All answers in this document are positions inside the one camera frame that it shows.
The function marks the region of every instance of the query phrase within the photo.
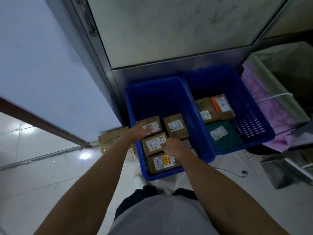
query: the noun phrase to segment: green package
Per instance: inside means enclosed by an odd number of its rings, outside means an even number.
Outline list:
[[[228,121],[206,125],[209,135],[218,151],[225,151],[242,144],[242,140]]]

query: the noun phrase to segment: forearm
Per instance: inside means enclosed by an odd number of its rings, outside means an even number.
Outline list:
[[[115,192],[131,141],[121,136],[64,194],[38,234],[97,234]]]
[[[191,152],[179,160],[220,234],[288,234],[240,186]]]

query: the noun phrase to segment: hand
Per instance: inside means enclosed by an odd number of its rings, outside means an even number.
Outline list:
[[[131,141],[131,143],[144,139],[147,136],[147,134],[150,133],[153,129],[152,126],[148,128],[142,128],[146,124],[147,124],[146,122],[136,124],[134,127],[130,128],[124,134],[125,137],[127,137],[127,139]]]
[[[177,138],[167,138],[166,143],[161,145],[162,150],[169,156],[180,158],[186,152],[191,151]]]

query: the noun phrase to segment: orange label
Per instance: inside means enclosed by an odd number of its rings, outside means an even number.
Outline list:
[[[218,103],[217,103],[217,101],[216,101],[216,99],[218,99],[218,98],[220,98],[220,97],[210,98],[210,100],[211,100],[211,102],[212,102],[212,104],[213,104],[213,106],[214,106],[216,112],[222,111],[222,110],[221,110],[221,107],[218,105]]]
[[[164,166],[171,163],[170,158],[168,156],[162,157],[162,162]]]

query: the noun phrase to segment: person's left hand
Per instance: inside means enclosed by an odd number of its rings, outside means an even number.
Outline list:
[[[136,124],[125,133],[125,137],[127,137],[131,141],[131,143],[144,139],[144,137],[146,137],[147,134],[150,133],[153,129],[152,126],[148,128],[142,128],[146,124],[146,122]]]

